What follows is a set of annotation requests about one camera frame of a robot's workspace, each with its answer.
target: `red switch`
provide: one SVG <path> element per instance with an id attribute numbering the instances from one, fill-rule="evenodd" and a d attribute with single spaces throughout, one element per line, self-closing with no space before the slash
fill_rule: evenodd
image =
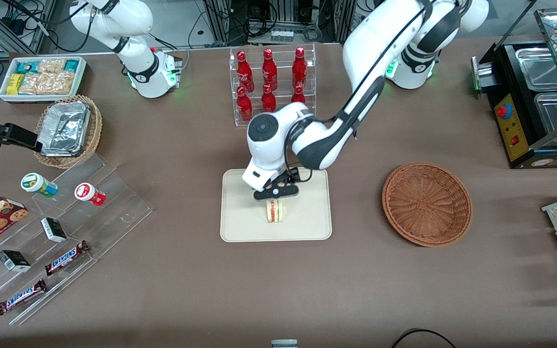
<path id="1" fill-rule="evenodd" d="M 496 116 L 503 118 L 506 116 L 506 114 L 508 113 L 508 108 L 506 108 L 506 106 L 502 105 L 502 106 L 498 106 L 498 108 L 496 109 Z"/>

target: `red emergency stop button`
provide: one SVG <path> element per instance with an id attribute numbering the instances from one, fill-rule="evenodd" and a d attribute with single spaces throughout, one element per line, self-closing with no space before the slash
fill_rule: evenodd
<path id="1" fill-rule="evenodd" d="M 501 119 L 509 119 L 513 114 L 513 107 L 509 103 L 504 103 L 496 108 L 496 116 Z"/>
<path id="2" fill-rule="evenodd" d="M 506 106 L 502 105 L 502 106 L 498 106 L 498 108 L 496 109 L 496 115 L 497 117 L 504 117 L 506 116 L 506 113 L 508 112 L 508 110 L 506 109 Z"/>

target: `aluminum foil container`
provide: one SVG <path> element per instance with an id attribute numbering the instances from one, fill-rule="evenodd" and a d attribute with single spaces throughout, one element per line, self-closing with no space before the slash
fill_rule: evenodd
<path id="1" fill-rule="evenodd" d="M 91 108 L 82 101 L 49 106 L 38 141 L 47 157 L 76 157 L 83 152 Z"/>

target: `clear acrylic bottle rack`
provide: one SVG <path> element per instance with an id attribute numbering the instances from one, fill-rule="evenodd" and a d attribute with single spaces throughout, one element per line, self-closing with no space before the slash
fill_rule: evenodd
<path id="1" fill-rule="evenodd" d="M 232 84 L 232 99 L 234 101 L 234 117 L 236 126 L 248 125 L 248 122 L 242 120 L 238 111 L 238 94 L 236 89 L 239 86 L 238 80 L 238 60 L 236 53 L 244 51 L 246 60 L 252 68 L 252 80 L 255 83 L 255 90 L 248 93 L 250 102 L 252 103 L 253 116 L 263 112 L 261 104 L 261 96 L 263 95 L 262 87 L 264 78 L 261 73 L 261 66 L 264 64 L 264 49 L 272 49 L 272 57 L 277 64 L 278 72 L 278 89 L 274 91 L 277 99 L 277 110 L 291 103 L 293 95 L 292 86 L 292 65 L 296 58 L 296 48 L 303 47 L 305 49 L 305 61 L 307 61 L 307 83 L 303 90 L 303 95 L 307 99 L 307 106 L 314 114 L 316 107 L 316 75 L 315 75 L 315 46 L 313 44 L 279 44 L 276 46 L 246 46 L 241 48 L 232 48 L 229 53 L 229 73 Z"/>
<path id="2" fill-rule="evenodd" d="M 34 195 L 25 205 L 29 214 L 0 236 L 0 251 L 20 251 L 31 264 L 26 273 L 18 273 L 8 271 L 0 262 L 0 302 L 33 286 L 40 278 L 44 278 L 48 288 L 46 293 L 31 297 L 3 315 L 2 320 L 10 325 L 29 319 L 152 212 L 119 178 L 115 167 L 97 154 L 77 163 L 53 181 L 58 185 L 57 194 L 52 198 Z M 73 191 L 83 182 L 91 183 L 106 194 L 102 206 L 95 207 L 75 198 Z M 59 220 L 68 236 L 66 242 L 47 239 L 40 223 L 46 217 Z M 91 250 L 47 277 L 44 267 L 82 240 L 87 241 Z"/>

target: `yellow control panel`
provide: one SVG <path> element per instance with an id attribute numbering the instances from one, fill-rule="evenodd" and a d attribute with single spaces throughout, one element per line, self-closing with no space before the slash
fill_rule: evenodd
<path id="1" fill-rule="evenodd" d="M 504 147 L 511 161 L 516 160 L 529 150 L 524 130 L 521 128 L 519 117 L 515 111 L 515 104 L 511 95 L 507 95 L 493 109 L 498 120 L 498 126 L 504 139 Z"/>

